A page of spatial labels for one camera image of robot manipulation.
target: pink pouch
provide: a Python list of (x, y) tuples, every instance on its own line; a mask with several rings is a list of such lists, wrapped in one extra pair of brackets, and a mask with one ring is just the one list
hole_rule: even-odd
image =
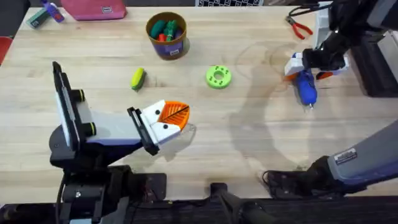
[(61, 3), (78, 21), (122, 19), (127, 14), (123, 0), (61, 0)]

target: white label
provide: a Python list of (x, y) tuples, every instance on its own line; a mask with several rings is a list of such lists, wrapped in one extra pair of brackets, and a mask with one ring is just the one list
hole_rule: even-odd
[(177, 50), (173, 50), (173, 51), (170, 51), (170, 55), (175, 55), (175, 54), (178, 54), (180, 51), (177, 49)]
[(102, 6), (102, 13), (112, 13), (112, 7), (111, 6)]
[(356, 150), (354, 148), (351, 148), (351, 149), (345, 150), (342, 153), (335, 155), (335, 161), (336, 161), (336, 164), (339, 165), (344, 162), (348, 162), (352, 159), (355, 159), (355, 158), (357, 158), (357, 156), (358, 155), (356, 153)]

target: wooden tabletop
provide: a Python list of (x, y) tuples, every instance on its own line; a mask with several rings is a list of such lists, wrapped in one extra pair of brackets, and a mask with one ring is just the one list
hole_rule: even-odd
[[(29, 9), (29, 18), (38, 9)], [(140, 7), (122, 20), (77, 22), (70, 16), (39, 30), (25, 22), (0, 67), (0, 203), (54, 202), (62, 171), (49, 162), (49, 137), (60, 124), (52, 61), (82, 88), (92, 111), (128, 116), (158, 100), (191, 106), (183, 134), (154, 157), (140, 150), (117, 164), (136, 172), (165, 172), (167, 198), (203, 198), (210, 183), (226, 182), (240, 197), (268, 197), (259, 174), (267, 169), (306, 169), (322, 155), (347, 149), (398, 117), (398, 99), (364, 95), (350, 69), (316, 83), (310, 111), (282, 81), (294, 52), (311, 46), (284, 21), (290, 7)], [(146, 21), (177, 12), (188, 24), (190, 50), (161, 60), (146, 37)], [(314, 27), (315, 15), (297, 21)], [(233, 81), (224, 90), (205, 82), (211, 65), (226, 65)], [(148, 77), (136, 93), (135, 69)], [(396, 180), (361, 195), (398, 194)]]

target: red chair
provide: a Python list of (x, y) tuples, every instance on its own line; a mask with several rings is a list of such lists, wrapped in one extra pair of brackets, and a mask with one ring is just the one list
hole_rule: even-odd
[(11, 46), (12, 39), (9, 37), (0, 37), (0, 65), (4, 60), (8, 48)]

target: purple object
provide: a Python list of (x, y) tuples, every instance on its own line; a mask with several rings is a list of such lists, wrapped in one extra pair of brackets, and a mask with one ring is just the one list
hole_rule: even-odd
[(179, 43), (172, 44), (172, 45), (153, 44), (153, 46), (155, 47), (156, 52), (159, 55), (163, 55), (163, 56), (173, 56), (173, 55), (181, 53), (183, 50), (183, 42), (179, 42)]
[(46, 2), (44, 3), (44, 8), (55, 21), (62, 22), (65, 19), (54, 3)]
[(174, 40), (179, 38), (182, 35), (182, 30), (180, 28), (177, 28), (174, 34)]

